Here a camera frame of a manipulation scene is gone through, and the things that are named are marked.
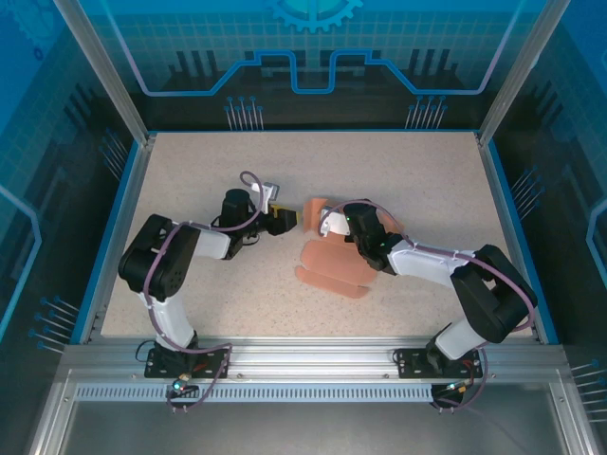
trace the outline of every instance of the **gear graphic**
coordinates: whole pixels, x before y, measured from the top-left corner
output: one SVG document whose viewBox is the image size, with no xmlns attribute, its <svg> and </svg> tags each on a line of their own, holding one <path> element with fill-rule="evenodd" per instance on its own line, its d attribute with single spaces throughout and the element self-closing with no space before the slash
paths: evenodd
<svg viewBox="0 0 607 455">
<path fill-rule="evenodd" d="M 267 0 L 266 4 L 274 11 L 274 19 L 283 19 L 286 27 L 316 33 L 319 28 L 340 27 L 344 17 L 354 16 L 352 11 L 362 6 L 362 0 Z"/>
<path fill-rule="evenodd" d="M 55 13 L 51 0 L 0 0 L 0 14 L 12 13 L 19 29 L 37 46 L 55 33 Z"/>
</svg>

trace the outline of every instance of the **blue frame edge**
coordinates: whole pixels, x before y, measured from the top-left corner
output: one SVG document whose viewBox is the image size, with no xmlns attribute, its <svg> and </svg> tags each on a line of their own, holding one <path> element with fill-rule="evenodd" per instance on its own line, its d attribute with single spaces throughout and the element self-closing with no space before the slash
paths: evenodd
<svg viewBox="0 0 607 455">
<path fill-rule="evenodd" d="M 78 318 L 76 319 L 76 325 L 74 326 L 74 331 L 72 332 L 69 344 L 79 344 L 79 340 L 83 334 L 86 319 L 88 313 L 91 311 L 91 305 L 93 304 L 95 289 L 99 284 L 101 267 L 103 265 L 103 261 L 105 260 L 105 255 L 107 254 L 107 249 L 110 244 L 110 239 L 112 238 L 112 233 L 114 232 L 114 227 L 116 226 L 116 220 L 118 218 L 120 206 L 124 200 L 126 185 L 131 177 L 135 158 L 138 154 L 138 148 L 139 144 L 134 140 L 133 145 L 131 146 L 131 151 L 129 152 L 129 157 L 126 161 L 126 166 L 124 167 L 124 172 L 122 173 L 122 178 L 120 179 L 118 190 L 116 191 L 116 197 L 114 198 L 114 204 L 112 205 L 110 216 L 107 220 L 107 224 L 105 225 L 103 237 L 101 237 L 99 251 L 97 252 L 97 257 L 95 258 L 95 263 L 93 264 L 93 270 L 91 271 L 91 278 L 88 280 L 88 285 L 86 286 L 86 291 L 84 292 L 83 303 L 80 307 Z"/>
<path fill-rule="evenodd" d="M 540 277 L 538 276 L 538 271 L 535 268 L 535 264 L 533 264 L 533 259 L 531 258 L 531 251 L 529 250 L 529 244 L 527 243 L 527 239 L 524 236 L 523 225 L 521 224 L 521 220 L 519 219 L 519 215 L 517 214 L 516 208 L 514 206 L 514 199 L 512 198 L 510 187 L 508 186 L 506 181 L 506 173 L 504 172 L 504 167 L 502 166 L 502 160 L 500 159 L 497 153 L 497 147 L 495 146 L 495 142 L 493 141 L 493 139 L 489 142 L 488 147 L 491 159 L 493 160 L 493 164 L 495 165 L 495 171 L 500 181 L 500 187 L 502 187 L 502 193 L 504 194 L 504 198 L 506 200 L 506 206 L 508 212 L 510 213 L 510 218 L 512 219 L 514 234 L 516 236 L 517 242 L 519 243 L 519 246 L 521 247 L 521 252 L 523 253 L 524 265 L 527 269 L 527 274 L 529 275 L 529 281 L 531 282 L 531 287 L 533 288 L 538 297 L 538 309 L 540 310 L 540 315 L 542 316 L 542 324 L 543 329 L 546 333 L 546 341 L 549 344 L 559 344 L 557 331 L 555 330 L 554 322 L 552 321 L 552 317 L 550 316 L 550 310 L 548 309 L 548 303 L 546 302 L 545 295 L 543 294 L 542 285 L 540 283 Z"/>
</svg>

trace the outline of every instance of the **blue printed backdrop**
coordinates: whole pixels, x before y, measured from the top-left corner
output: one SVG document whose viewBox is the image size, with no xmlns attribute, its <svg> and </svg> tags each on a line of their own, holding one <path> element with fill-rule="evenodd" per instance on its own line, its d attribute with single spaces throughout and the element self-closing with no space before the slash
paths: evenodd
<svg viewBox="0 0 607 455">
<path fill-rule="evenodd" d="M 469 129 L 543 3 L 87 0 L 84 8 L 153 129 L 261 127 L 235 115 L 229 97 L 238 96 L 263 103 L 266 128 Z"/>
<path fill-rule="evenodd" d="M 573 1 L 496 135 L 561 341 L 607 355 L 607 4 Z"/>
<path fill-rule="evenodd" d="M 69 336 L 41 301 L 78 311 L 131 138 L 52 2 L 0 0 L 0 43 L 0 383 L 19 378 L 0 390 L 0 451 L 11 454 L 28 451 Z"/>
</svg>

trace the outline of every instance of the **beige table surface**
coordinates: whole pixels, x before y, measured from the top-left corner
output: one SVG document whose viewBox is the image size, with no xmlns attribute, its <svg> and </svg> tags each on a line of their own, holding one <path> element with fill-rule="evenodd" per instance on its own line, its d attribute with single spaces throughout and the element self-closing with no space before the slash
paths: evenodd
<svg viewBox="0 0 607 455">
<path fill-rule="evenodd" d="M 280 185 L 281 205 L 301 209 L 316 196 L 367 197 L 418 241 L 457 249 L 489 243 L 506 251 L 472 133 L 161 133 L 128 243 L 152 213 L 209 223 L 225 191 L 243 188 L 243 170 Z M 280 237 L 263 234 L 231 261 L 194 258 L 182 290 L 198 334 L 432 336 L 463 316 L 452 290 L 418 278 L 379 274 L 359 300 L 299 282 L 294 268 L 312 237 L 296 227 Z M 101 334 L 154 334 L 143 304 L 120 278 Z"/>
</svg>

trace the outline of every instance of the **metal grate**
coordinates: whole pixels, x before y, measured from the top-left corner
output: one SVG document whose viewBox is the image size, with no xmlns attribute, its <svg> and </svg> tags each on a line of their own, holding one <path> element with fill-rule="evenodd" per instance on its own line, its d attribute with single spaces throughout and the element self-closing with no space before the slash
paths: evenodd
<svg viewBox="0 0 607 455">
<path fill-rule="evenodd" d="M 164 401 L 166 384 L 82 384 L 77 401 L 158 402 Z M 200 396 L 200 387 L 183 398 L 191 401 Z M 215 386 L 208 401 L 215 403 L 386 403 L 432 401 L 428 384 L 221 384 Z"/>
</svg>

